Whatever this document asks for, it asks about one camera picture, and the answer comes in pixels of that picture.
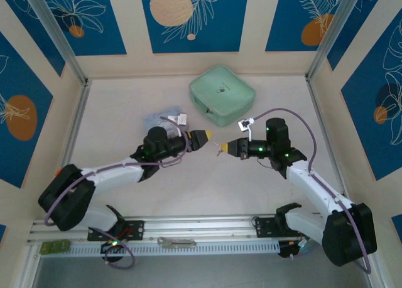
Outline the light blue cartoon tin box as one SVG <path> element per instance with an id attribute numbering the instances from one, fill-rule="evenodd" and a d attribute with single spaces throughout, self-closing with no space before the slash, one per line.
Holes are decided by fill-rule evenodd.
<path id="1" fill-rule="evenodd" d="M 145 117 L 143 117 L 143 124 L 146 133 L 148 133 L 148 131 L 154 127 L 162 127 L 166 130 L 168 137 L 178 136 L 178 129 L 170 122 L 163 120 L 162 117 L 173 117 L 174 119 L 177 119 L 177 117 L 183 113 L 184 111 L 180 106 L 173 106 L 146 115 Z"/>

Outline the aluminium frame post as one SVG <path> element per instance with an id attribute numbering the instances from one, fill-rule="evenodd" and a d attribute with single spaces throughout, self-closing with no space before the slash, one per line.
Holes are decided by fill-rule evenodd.
<path id="1" fill-rule="evenodd" d="M 48 36 L 52 40 L 53 44 L 61 54 L 65 63 L 70 67 L 72 73 L 76 79 L 83 85 L 87 85 L 88 78 L 79 65 L 75 53 L 71 48 L 68 40 L 66 39 L 63 31 L 57 23 L 53 13 L 48 7 L 45 0 L 28 0 L 32 10 L 43 25 Z"/>
<path id="2" fill-rule="evenodd" d="M 317 75 L 329 51 L 342 31 L 345 22 L 348 20 L 356 2 L 357 0 L 341 0 L 339 7 L 334 14 L 332 22 L 330 23 L 327 32 L 324 34 L 322 42 L 318 46 L 312 63 L 305 74 L 305 78 L 308 83 L 311 83 Z"/>

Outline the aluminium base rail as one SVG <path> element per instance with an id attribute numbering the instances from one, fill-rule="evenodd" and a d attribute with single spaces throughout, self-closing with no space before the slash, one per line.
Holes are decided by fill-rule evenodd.
<path id="1" fill-rule="evenodd" d="M 233 216 L 137 216 L 129 221 L 143 220 L 143 242 L 156 242 L 158 237 L 192 239 L 196 242 L 246 241 L 257 239 L 252 226 L 253 215 Z M 67 239 L 72 242 L 87 242 L 88 229 L 77 226 L 67 232 L 57 227 L 47 227 L 35 220 L 28 234 L 28 244 L 50 240 Z"/>

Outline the green circuit board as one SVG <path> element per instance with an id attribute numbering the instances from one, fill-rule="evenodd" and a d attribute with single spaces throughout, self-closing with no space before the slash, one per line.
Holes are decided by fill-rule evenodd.
<path id="1" fill-rule="evenodd" d="M 43 242 L 40 247 L 40 255 L 53 255 L 58 253 L 67 253 L 70 249 L 70 240 L 54 240 Z"/>

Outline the mint green zipper pouch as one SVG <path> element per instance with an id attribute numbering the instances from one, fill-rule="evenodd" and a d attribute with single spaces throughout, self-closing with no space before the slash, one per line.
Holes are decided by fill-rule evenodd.
<path id="1" fill-rule="evenodd" d="M 218 127 L 239 120 L 251 109 L 256 91 L 225 65 L 207 70 L 189 85 L 197 110 Z"/>

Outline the aluminium table side rail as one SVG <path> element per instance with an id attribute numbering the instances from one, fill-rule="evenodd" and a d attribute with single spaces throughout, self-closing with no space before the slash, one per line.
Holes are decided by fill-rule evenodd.
<path id="1" fill-rule="evenodd" d="M 315 113 L 317 115 L 318 123 L 320 124 L 323 139 L 325 141 L 325 145 L 326 145 L 326 148 L 327 148 L 327 152 L 329 154 L 329 158 L 330 158 L 332 168 L 333 168 L 334 173 L 335 173 L 335 177 L 337 179 L 337 183 L 338 183 L 340 189 L 342 190 L 342 194 L 344 196 L 349 196 L 349 192 L 348 192 L 347 187 L 345 185 L 345 181 L 344 181 L 342 172 L 340 171 L 339 165 L 338 165 L 338 163 L 336 161 L 336 158 L 335 158 L 335 155 L 334 155 L 334 152 L 333 152 L 333 149 L 332 149 L 332 145 L 330 143 L 329 135 L 328 135 L 328 132 L 327 132 L 327 126 L 326 126 L 326 123 L 325 123 L 325 120 L 324 120 L 324 117 L 323 117 L 323 114 L 322 114 L 321 106 L 320 106 L 320 104 L 318 102 L 318 97 L 316 96 L 315 89 L 314 89 L 314 86 L 312 84 L 312 79 L 308 75 L 305 75 L 305 81 L 306 81 L 306 84 L 307 84 L 308 91 L 310 93 L 310 97 L 311 97 L 312 104 L 313 104 L 314 109 L 315 109 Z"/>
<path id="2" fill-rule="evenodd" d="M 61 167 L 67 165 L 73 154 L 73 150 L 75 148 L 75 143 L 79 134 L 79 129 L 82 123 L 82 119 L 84 116 L 85 112 L 85 107 L 87 105 L 88 97 L 90 94 L 90 88 L 92 85 L 92 80 L 88 79 L 85 85 L 82 88 L 79 101 L 77 104 L 77 109 L 75 111 L 74 117 L 73 117 L 73 122 L 68 134 L 68 139 L 67 139 L 67 144 L 65 146 L 65 152 L 63 154 L 62 160 L 61 160 Z"/>

